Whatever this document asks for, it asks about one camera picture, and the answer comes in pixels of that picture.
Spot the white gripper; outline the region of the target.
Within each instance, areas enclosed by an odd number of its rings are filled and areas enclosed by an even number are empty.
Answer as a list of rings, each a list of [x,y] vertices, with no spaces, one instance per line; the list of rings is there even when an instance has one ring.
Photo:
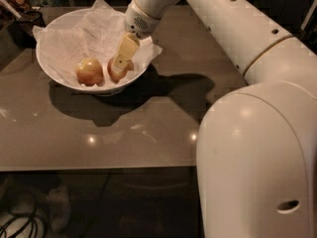
[[[140,46],[139,39],[149,37],[157,28],[160,18],[161,11],[156,4],[131,1],[125,12],[125,31],[129,33],[122,37],[118,50],[112,57],[116,66],[123,68],[129,60],[132,61]]]

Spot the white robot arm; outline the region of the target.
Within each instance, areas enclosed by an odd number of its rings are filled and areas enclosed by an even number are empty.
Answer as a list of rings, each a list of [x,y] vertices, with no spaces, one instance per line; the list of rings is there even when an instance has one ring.
[[[132,0],[144,39],[179,0]],[[314,238],[317,56],[247,0],[186,0],[244,77],[198,133],[205,238]]]

